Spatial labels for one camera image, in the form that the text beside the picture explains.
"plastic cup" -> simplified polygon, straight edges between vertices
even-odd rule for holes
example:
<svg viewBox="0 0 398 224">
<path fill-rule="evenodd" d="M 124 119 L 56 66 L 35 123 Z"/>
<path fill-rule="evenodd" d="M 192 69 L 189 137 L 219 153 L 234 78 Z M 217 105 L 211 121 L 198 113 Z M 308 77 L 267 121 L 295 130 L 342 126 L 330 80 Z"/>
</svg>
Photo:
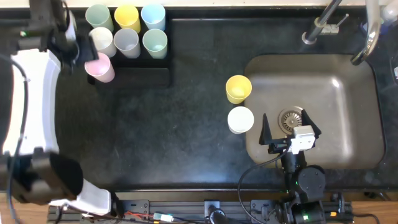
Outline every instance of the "plastic cup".
<svg viewBox="0 0 398 224">
<path fill-rule="evenodd" d="M 127 58 L 138 58 L 141 53 L 138 34 L 133 29 L 121 29 L 117 31 L 113 42 Z"/>
<path fill-rule="evenodd" d="M 226 82 L 226 96 L 229 102 L 239 104 L 251 93 L 251 82 L 243 75 L 234 75 Z"/>
<path fill-rule="evenodd" d="M 163 59 L 167 55 L 167 35 L 160 29 L 148 30 L 142 38 L 144 47 L 154 59 Z"/>
<path fill-rule="evenodd" d="M 234 134 L 242 134 L 249 131 L 253 124 L 254 115 L 244 106 L 237 106 L 228 114 L 228 127 Z"/>
<path fill-rule="evenodd" d="M 98 52 L 113 57 L 116 54 L 116 47 L 113 43 L 113 35 L 110 30 L 105 27 L 97 27 L 90 31 L 89 36 L 93 38 L 95 48 Z"/>
<path fill-rule="evenodd" d="M 142 20 L 148 29 L 160 29 L 164 31 L 166 28 L 166 10 L 161 4 L 149 4 L 141 10 Z"/>
<path fill-rule="evenodd" d="M 94 28 L 105 27 L 113 32 L 113 22 L 108 7 L 95 4 L 86 11 L 86 20 Z"/>
<path fill-rule="evenodd" d="M 85 63 L 86 72 L 103 83 L 112 81 L 114 70 L 109 57 L 101 52 L 98 52 L 98 57 L 98 60 Z"/>
<path fill-rule="evenodd" d="M 114 12 L 114 19 L 122 28 L 130 28 L 135 30 L 138 34 L 141 31 L 139 23 L 139 13 L 136 7 L 127 4 L 119 6 Z"/>
</svg>

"wooden surface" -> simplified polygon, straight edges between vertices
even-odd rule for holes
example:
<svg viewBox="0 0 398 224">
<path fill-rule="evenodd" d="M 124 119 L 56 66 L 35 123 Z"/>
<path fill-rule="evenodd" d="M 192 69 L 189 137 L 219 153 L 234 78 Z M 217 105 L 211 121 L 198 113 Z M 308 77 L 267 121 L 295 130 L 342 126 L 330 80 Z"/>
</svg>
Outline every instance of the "wooden surface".
<svg viewBox="0 0 398 224">
<path fill-rule="evenodd" d="M 45 224 L 48 206 L 15 203 L 15 208 L 23 224 Z M 398 202 L 353 202 L 355 213 L 372 213 L 383 224 L 398 224 Z M 0 214 L 2 224 L 14 224 L 6 203 L 5 195 L 0 194 Z M 356 218 L 355 224 L 373 224 L 373 218 Z"/>
</svg>

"sink drain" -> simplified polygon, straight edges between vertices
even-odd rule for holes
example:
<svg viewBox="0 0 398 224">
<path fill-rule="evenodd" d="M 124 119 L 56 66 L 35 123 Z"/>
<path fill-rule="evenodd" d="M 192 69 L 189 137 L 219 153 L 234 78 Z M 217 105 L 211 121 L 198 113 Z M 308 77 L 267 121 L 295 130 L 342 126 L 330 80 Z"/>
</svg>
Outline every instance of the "sink drain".
<svg viewBox="0 0 398 224">
<path fill-rule="evenodd" d="M 278 123 L 281 130 L 286 134 L 292 134 L 294 127 L 302 126 L 302 109 L 298 106 L 291 106 L 282 110 L 279 114 Z"/>
</svg>

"chrome faucet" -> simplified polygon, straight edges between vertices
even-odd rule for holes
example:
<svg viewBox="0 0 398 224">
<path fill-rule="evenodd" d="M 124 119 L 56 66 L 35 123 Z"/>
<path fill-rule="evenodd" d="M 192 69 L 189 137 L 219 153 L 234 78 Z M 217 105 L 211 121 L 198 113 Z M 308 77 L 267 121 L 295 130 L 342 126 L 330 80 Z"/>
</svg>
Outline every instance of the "chrome faucet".
<svg viewBox="0 0 398 224">
<path fill-rule="evenodd" d="M 332 0 L 331 3 L 323 11 L 322 15 L 314 20 L 314 23 L 309 32 L 304 32 L 302 40 L 306 44 L 314 44 L 317 41 L 317 36 L 325 33 L 325 29 L 332 30 L 328 34 L 337 34 L 338 26 L 342 23 L 339 22 L 337 26 L 328 27 L 327 21 L 333 12 L 337 9 L 338 5 L 342 0 Z M 377 40 L 380 34 L 381 18 L 380 18 L 380 7 L 378 0 L 365 0 L 366 2 L 366 14 L 368 16 L 368 35 L 364 48 L 351 58 L 353 65 L 359 65 L 363 62 L 369 54 L 372 53 L 374 47 L 377 44 Z"/>
</svg>

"stainless steel sink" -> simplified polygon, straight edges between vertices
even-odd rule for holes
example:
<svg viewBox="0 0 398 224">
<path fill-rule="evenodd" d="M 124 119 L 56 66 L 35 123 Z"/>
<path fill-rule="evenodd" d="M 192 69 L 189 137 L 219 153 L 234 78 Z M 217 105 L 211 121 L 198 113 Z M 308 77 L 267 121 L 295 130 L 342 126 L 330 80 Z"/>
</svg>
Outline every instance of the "stainless steel sink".
<svg viewBox="0 0 398 224">
<path fill-rule="evenodd" d="M 256 163 L 275 157 L 259 145 L 262 115 L 273 138 L 300 126 L 305 109 L 322 134 L 305 152 L 308 164 L 326 169 L 369 169 L 384 155 L 376 84 L 367 63 L 354 66 L 350 55 L 262 55 L 244 74 L 252 82 L 245 106 L 254 114 L 246 149 Z"/>
</svg>

